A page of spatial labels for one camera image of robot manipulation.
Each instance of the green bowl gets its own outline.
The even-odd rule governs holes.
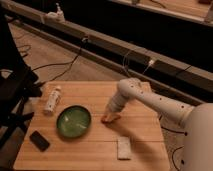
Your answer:
[[[57,119],[57,130],[67,138],[76,138],[88,130],[91,123],[90,112],[82,106],[64,109]]]

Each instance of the small white object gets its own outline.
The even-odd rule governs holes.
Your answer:
[[[56,6],[57,6],[58,20],[60,22],[65,22],[64,12],[61,10],[61,7],[59,6],[59,3],[56,3]]]
[[[48,101],[44,107],[44,114],[51,116],[53,115],[54,109],[56,105],[58,104],[61,97],[61,87],[57,86],[55,89],[50,93],[50,96],[48,98]]]
[[[131,159],[131,144],[129,137],[118,137],[118,159]]]
[[[58,14],[56,12],[49,12],[46,14],[46,17],[53,20],[58,20]]]

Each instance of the wooden cutting board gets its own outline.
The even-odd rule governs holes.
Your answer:
[[[52,117],[42,110],[55,86],[62,87],[62,97]],[[143,83],[143,91],[151,91]],[[15,161],[15,170],[74,170],[74,171],[169,171],[169,160],[157,114],[136,100],[130,101],[121,112],[122,118],[104,125],[100,118],[109,98],[116,91],[116,82],[49,82],[45,85],[35,116]],[[56,130],[60,112],[72,105],[86,107],[92,116],[89,131],[77,139],[64,139]],[[39,131],[50,147],[40,152],[29,140]],[[117,159],[117,138],[131,139],[132,159]]]

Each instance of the white bottle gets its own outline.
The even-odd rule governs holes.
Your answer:
[[[59,22],[65,22],[64,12],[61,10],[59,3],[56,3]]]
[[[61,97],[61,87],[57,86],[50,93],[48,101],[44,107],[43,113],[48,116],[52,116],[56,105],[58,104]]]

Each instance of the cable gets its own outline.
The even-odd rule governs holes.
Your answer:
[[[169,132],[172,132],[172,133],[175,133],[175,134],[185,134],[185,132],[183,131],[175,131],[175,130],[172,130],[172,129],[169,129],[169,128],[166,128],[164,126],[161,126],[162,129],[166,130],[166,131],[169,131]]]
[[[174,74],[172,77],[174,78],[174,79],[176,79],[177,78],[177,76],[179,75],[179,74],[181,74],[181,73],[183,73],[183,72],[186,72],[189,68],[191,68],[192,67],[192,65],[189,65],[188,67],[186,67],[185,69],[182,69],[182,70],[180,70],[180,71],[178,71],[176,74]],[[157,93],[162,93],[162,92],[168,92],[170,89],[172,88],[172,86],[169,86],[168,88],[166,88],[166,89],[164,89],[164,90],[161,90],[161,91],[156,91]]]
[[[79,52],[77,53],[77,55],[75,56],[75,58],[70,62],[69,67],[68,67],[64,72],[62,72],[61,74],[55,76],[54,78],[52,78],[52,79],[49,80],[49,81],[54,81],[54,80],[56,80],[57,78],[59,78],[59,77],[61,77],[62,75],[64,75],[66,72],[68,72],[68,71],[72,68],[72,65],[74,64],[74,62],[75,62],[75,61],[78,59],[78,57],[80,56],[81,52],[82,52],[82,47],[79,49]]]
[[[123,70],[124,72],[126,73],[127,77],[132,77],[131,74],[129,73],[129,65],[130,65],[130,60],[128,58],[128,55],[130,55],[133,51],[137,50],[137,49],[140,49],[141,47],[135,47],[135,48],[132,48],[132,49],[129,49],[127,51],[127,53],[123,56],[123,61],[122,61],[122,65],[123,65]],[[155,60],[151,59],[149,61],[149,64],[148,66],[145,68],[145,70],[142,72],[142,74],[144,75],[145,72],[155,63]]]
[[[150,2],[153,2],[153,3],[155,3],[155,4],[158,4],[158,5],[160,5],[162,8],[166,9],[166,6],[165,6],[164,4],[158,2],[158,1],[155,1],[155,0],[149,0],[149,1],[150,1]]]
[[[22,39],[23,37],[25,37],[25,36],[28,35],[28,34],[31,34],[31,33],[24,33],[24,34],[22,34],[21,36],[13,37],[13,39],[19,40],[19,39]]]
[[[159,121],[161,121],[161,119],[163,118],[163,116],[162,115],[160,115],[160,117],[159,117]],[[175,134],[185,134],[185,132],[183,132],[183,131],[176,131],[176,130],[172,130],[172,129],[170,129],[170,128],[166,128],[166,127],[164,127],[164,126],[162,126],[161,125],[161,128],[162,129],[164,129],[164,130],[166,130],[166,131],[169,131],[169,132],[172,132],[172,133],[175,133]]]
[[[20,53],[26,53],[26,52],[28,52],[31,49],[31,45],[22,45],[22,46],[18,46],[17,48],[21,49],[21,48],[25,48],[25,47],[27,47],[27,48],[24,49],[24,50],[19,50],[19,52]]]
[[[81,45],[81,47],[79,48],[79,51],[78,53],[76,54],[75,58],[69,62],[64,62],[64,63],[52,63],[52,64],[47,64],[47,65],[42,65],[42,66],[39,66],[37,68],[34,68],[32,71],[36,71],[38,69],[41,69],[41,68],[45,68],[45,67],[50,67],[50,66],[59,66],[59,65],[69,65],[69,67],[63,71],[62,73],[60,73],[59,75],[55,76],[54,78],[52,78],[51,80],[49,81],[53,81],[53,80],[56,80],[57,78],[61,77],[62,75],[64,75],[66,72],[68,72],[71,68],[72,68],[72,65],[74,64],[74,62],[77,60],[77,58],[80,56],[81,52],[82,52],[82,48],[83,48],[83,45],[87,43],[86,42],[83,42],[83,44]]]
[[[180,171],[180,169],[177,167],[177,165],[176,165],[176,163],[175,163],[174,155],[175,155],[175,153],[176,153],[178,150],[180,150],[180,149],[182,149],[182,148],[183,148],[183,146],[182,146],[182,147],[178,147],[178,148],[176,148],[176,149],[172,152],[172,163],[173,163],[173,165],[174,165],[174,167],[175,167],[175,169],[176,169],[177,171]]]
[[[22,58],[25,58],[29,55],[28,51],[31,49],[31,45],[22,45],[17,48],[20,49],[20,48],[24,48],[24,47],[27,47],[27,48],[24,50],[19,50],[19,53],[21,53]]]

